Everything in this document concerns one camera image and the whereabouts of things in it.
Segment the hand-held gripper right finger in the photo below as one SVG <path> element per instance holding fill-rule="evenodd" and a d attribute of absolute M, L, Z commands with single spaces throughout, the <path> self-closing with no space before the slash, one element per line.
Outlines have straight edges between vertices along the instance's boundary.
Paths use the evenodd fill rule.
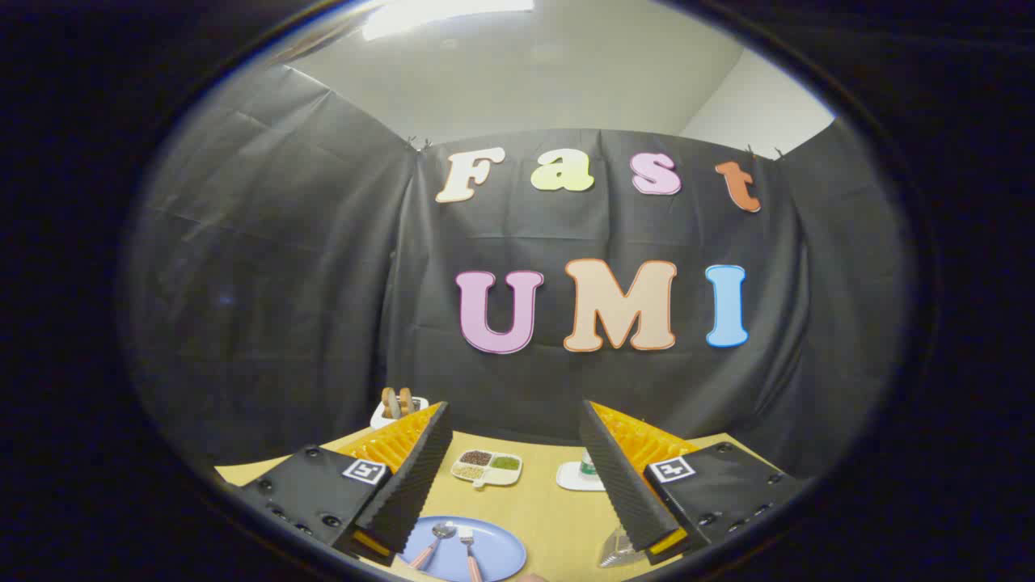
<path fill-rule="evenodd" d="M 579 434 L 632 548 L 651 564 L 739 537 L 805 489 L 729 440 L 694 447 L 588 400 Z"/>

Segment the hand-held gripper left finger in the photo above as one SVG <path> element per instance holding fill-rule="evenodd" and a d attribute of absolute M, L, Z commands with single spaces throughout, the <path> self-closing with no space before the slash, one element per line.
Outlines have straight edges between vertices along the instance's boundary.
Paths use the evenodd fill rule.
<path fill-rule="evenodd" d="M 424 508 L 452 437 L 450 405 L 436 403 L 337 452 L 303 447 L 237 493 L 282 527 L 390 566 Z"/>

